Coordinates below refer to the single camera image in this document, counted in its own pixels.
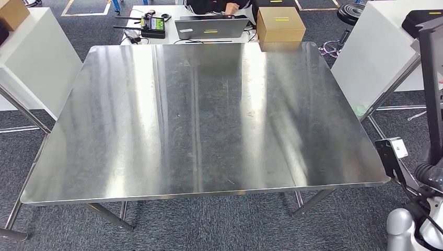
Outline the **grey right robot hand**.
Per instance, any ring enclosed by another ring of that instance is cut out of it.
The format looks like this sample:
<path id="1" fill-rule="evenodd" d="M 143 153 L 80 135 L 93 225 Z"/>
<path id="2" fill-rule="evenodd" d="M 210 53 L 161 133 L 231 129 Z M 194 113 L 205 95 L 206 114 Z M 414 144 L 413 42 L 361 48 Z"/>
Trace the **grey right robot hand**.
<path id="1" fill-rule="evenodd" d="M 419 163 L 415 169 L 415 176 L 421 183 L 442 192 L 442 160 L 436 165 Z"/>

